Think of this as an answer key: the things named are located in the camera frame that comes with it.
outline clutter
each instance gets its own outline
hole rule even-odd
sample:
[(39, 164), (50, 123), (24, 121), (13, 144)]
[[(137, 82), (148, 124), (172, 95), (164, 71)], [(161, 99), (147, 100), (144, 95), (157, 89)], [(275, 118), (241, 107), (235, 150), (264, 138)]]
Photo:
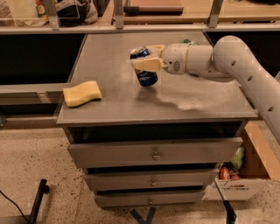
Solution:
[(230, 175), (227, 167), (222, 167), (220, 169), (220, 179), (230, 179)]
[(239, 169), (242, 167), (242, 159), (244, 157), (244, 151), (245, 151), (245, 147), (241, 146), (230, 161), (235, 171), (239, 171)]
[[(216, 179), (227, 200), (249, 200), (261, 191), (270, 179), (280, 181), (280, 164), (260, 131), (258, 125), (249, 122), (241, 134), (244, 157), (239, 171), (230, 180)], [(206, 187), (203, 200), (221, 200), (214, 183)]]
[(15, 25), (42, 26), (48, 22), (44, 0), (6, 0)]
[(93, 0), (58, 0), (55, 8), (62, 26), (89, 25), (98, 20)]

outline table top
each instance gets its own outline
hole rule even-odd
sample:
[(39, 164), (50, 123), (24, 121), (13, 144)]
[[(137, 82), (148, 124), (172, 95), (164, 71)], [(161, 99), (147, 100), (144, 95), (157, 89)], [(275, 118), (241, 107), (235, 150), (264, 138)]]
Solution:
[[(125, 15), (125, 24), (181, 24), (206, 23), (214, 0), (180, 0), (184, 6), (181, 15)], [(274, 21), (280, 19), (280, 4), (269, 5), (251, 0), (224, 0), (220, 22)]]
[(182, 39), (209, 45), (201, 32), (88, 35), (71, 85), (97, 81), (102, 99), (78, 108), (63, 103), (57, 124), (70, 127), (188, 123), (257, 117), (235, 80), (217, 82), (161, 71), (156, 84), (140, 86), (130, 65), (130, 50), (169, 45)]

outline metal stand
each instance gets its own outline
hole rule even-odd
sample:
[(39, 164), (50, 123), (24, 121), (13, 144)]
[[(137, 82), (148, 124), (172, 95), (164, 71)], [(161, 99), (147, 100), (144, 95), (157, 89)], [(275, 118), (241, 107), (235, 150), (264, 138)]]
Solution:
[(50, 187), (46, 184), (46, 179), (41, 179), (40, 185), (38, 187), (37, 195), (33, 204), (33, 208), (31, 211), (31, 215), (29, 217), (28, 223), (27, 224), (35, 224), (36, 219), (38, 216), (38, 212), (40, 209), (41, 201), (43, 198), (44, 193), (49, 193), (50, 192)]
[(210, 12), (210, 16), (207, 22), (207, 25), (209, 28), (216, 28), (217, 24), (219, 22), (219, 15), (221, 12), (221, 6), (222, 6), (223, 0), (214, 0), (212, 9)]
[(0, 112), (0, 130), (2, 130), (6, 124), (7, 120), (5, 116)]
[(123, 28), (123, 1), (114, 0), (115, 28)]
[(237, 217), (235, 210), (231, 207), (229, 201), (225, 199), (225, 197), (220, 189), (219, 184), (216, 182), (216, 179), (214, 180), (214, 183), (217, 186), (218, 192), (222, 198), (224, 207), (226, 208), (226, 211), (227, 211), (227, 224), (235, 224), (235, 220)]
[(60, 29), (60, 20), (56, 12), (54, 2), (53, 0), (47, 0), (44, 1), (44, 3), (52, 30), (58, 31)]

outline black metal leg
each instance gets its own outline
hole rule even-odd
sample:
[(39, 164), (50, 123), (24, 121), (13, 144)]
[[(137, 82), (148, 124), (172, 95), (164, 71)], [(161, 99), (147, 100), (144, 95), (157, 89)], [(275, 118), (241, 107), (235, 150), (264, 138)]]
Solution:
[(46, 184), (46, 179), (41, 179), (40, 185), (38, 187), (37, 195), (33, 204), (31, 215), (28, 220), (28, 224), (35, 224), (38, 212), (40, 209), (41, 201), (44, 193), (49, 193), (50, 187)]
[(227, 224), (235, 224), (235, 220), (236, 220), (235, 210), (231, 207), (228, 200), (224, 200), (223, 202), (227, 210)]

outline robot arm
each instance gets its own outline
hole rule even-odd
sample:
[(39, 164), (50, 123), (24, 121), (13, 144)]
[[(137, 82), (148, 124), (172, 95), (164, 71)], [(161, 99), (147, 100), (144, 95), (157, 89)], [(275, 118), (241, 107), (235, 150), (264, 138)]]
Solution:
[(214, 48), (181, 43), (147, 48), (148, 57), (131, 61), (135, 69), (152, 72), (164, 69), (169, 74), (197, 74), (213, 80), (235, 78), (280, 143), (280, 83), (259, 64), (241, 39), (226, 36)]

